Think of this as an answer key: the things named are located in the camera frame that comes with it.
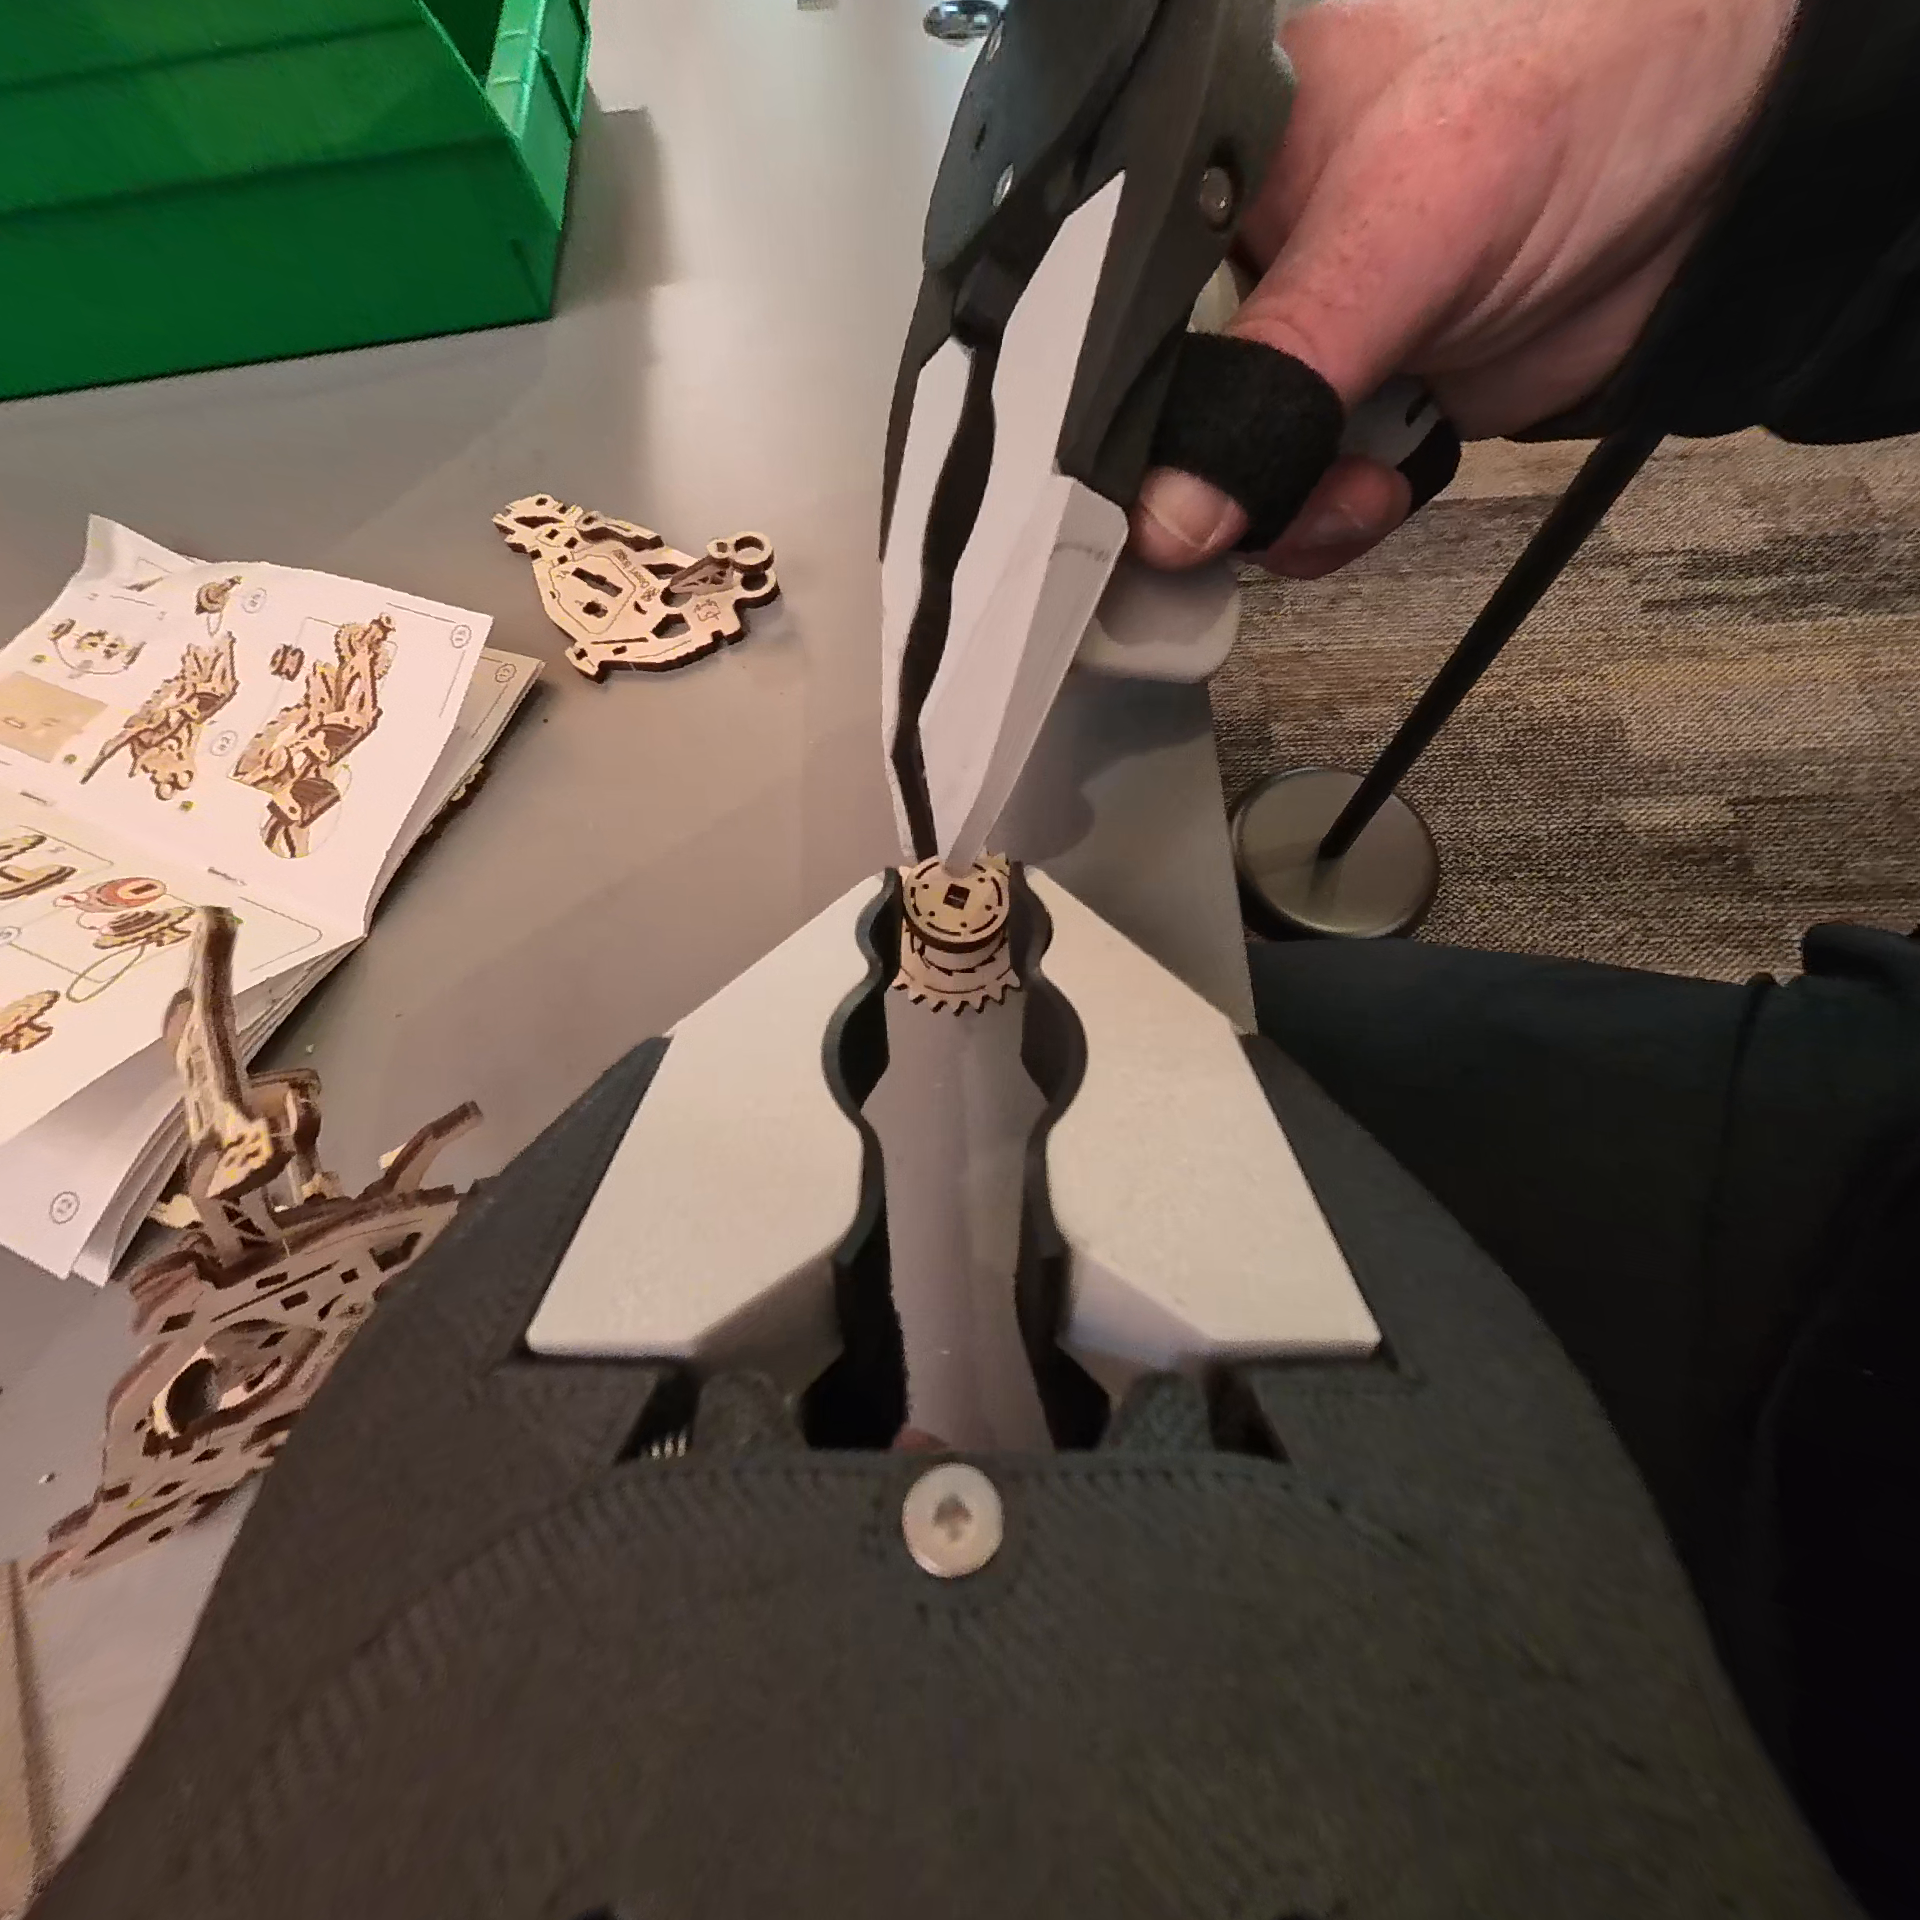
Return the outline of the open instruction booklet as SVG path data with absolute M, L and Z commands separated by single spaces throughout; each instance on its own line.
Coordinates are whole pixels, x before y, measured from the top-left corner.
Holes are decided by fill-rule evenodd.
M 183 1150 L 161 1042 L 199 905 L 248 1059 L 370 930 L 538 659 L 492 622 L 93 515 L 3 654 L 3 1241 L 106 1282 Z

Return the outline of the green plastic bin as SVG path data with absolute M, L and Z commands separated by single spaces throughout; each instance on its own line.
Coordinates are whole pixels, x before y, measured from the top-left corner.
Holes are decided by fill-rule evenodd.
M 7 1 L 3 393 L 541 320 L 589 1 Z

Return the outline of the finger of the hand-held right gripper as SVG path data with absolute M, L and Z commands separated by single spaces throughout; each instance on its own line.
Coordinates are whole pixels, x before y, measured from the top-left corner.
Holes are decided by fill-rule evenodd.
M 901 859 L 926 861 L 965 820 L 992 764 L 980 567 L 967 562 L 995 450 L 995 349 L 980 359 L 948 307 L 919 307 L 890 416 L 882 543 L 882 746 Z
M 987 485 L 919 720 L 952 871 L 990 847 L 1125 539 L 1125 510 L 1065 477 L 1060 456 L 1120 196 L 1112 177 L 1065 217 L 995 356 Z

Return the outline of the partly built wooden model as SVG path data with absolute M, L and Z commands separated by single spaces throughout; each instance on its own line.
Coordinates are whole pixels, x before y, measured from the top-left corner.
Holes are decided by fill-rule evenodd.
M 49 1528 L 36 1588 L 179 1536 L 261 1471 L 463 1198 L 428 1171 L 482 1120 L 472 1103 L 421 1126 L 361 1192 L 338 1185 L 320 1158 L 320 1074 L 242 1063 L 233 958 L 235 916 L 199 910 L 162 1027 L 186 1092 L 186 1187 L 162 1207 L 181 1237 L 132 1274 L 144 1351 L 108 1397 L 99 1487 Z

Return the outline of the person's right hand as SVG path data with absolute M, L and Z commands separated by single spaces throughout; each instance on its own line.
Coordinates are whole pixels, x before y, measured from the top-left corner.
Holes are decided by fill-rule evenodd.
M 1706 226 L 1788 1 L 1330 1 L 1241 229 L 1229 335 L 1344 405 L 1396 377 L 1466 441 L 1587 401 Z

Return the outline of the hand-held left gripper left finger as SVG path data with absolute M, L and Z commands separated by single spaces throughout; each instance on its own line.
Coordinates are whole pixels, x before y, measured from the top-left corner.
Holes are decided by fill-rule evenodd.
M 901 1402 L 882 1149 L 898 876 L 860 882 L 671 1029 L 525 1342 Z

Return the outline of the black pole round base stand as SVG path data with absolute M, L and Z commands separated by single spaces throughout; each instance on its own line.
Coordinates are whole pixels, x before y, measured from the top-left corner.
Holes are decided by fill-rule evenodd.
M 1283 771 L 1238 803 L 1229 839 L 1257 930 L 1383 940 L 1423 922 L 1442 859 L 1397 789 L 1662 441 L 1651 426 L 1598 441 L 1366 773 Z

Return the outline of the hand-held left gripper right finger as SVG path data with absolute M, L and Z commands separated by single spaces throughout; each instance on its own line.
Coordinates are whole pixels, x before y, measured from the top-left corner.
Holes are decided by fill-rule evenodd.
M 1038 868 L 1015 869 L 1026 1145 L 1015 1301 L 1046 1394 L 1365 1359 L 1378 1321 L 1235 1024 Z

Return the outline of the flat wooden car body panel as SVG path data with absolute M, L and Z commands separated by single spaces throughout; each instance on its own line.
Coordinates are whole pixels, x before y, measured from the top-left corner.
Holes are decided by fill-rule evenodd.
M 774 544 L 758 532 L 681 552 L 644 525 L 548 492 L 516 499 L 492 525 L 530 560 L 568 661 L 592 681 L 608 667 L 666 671 L 703 659 L 742 637 L 748 613 L 780 592 Z

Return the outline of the round slotted wooden disc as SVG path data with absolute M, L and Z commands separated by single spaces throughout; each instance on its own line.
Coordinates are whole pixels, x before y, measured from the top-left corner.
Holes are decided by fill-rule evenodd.
M 919 947 L 960 958 L 1005 941 L 1014 910 L 1014 868 L 1005 854 L 987 851 L 959 868 L 935 856 L 898 873 L 904 926 Z

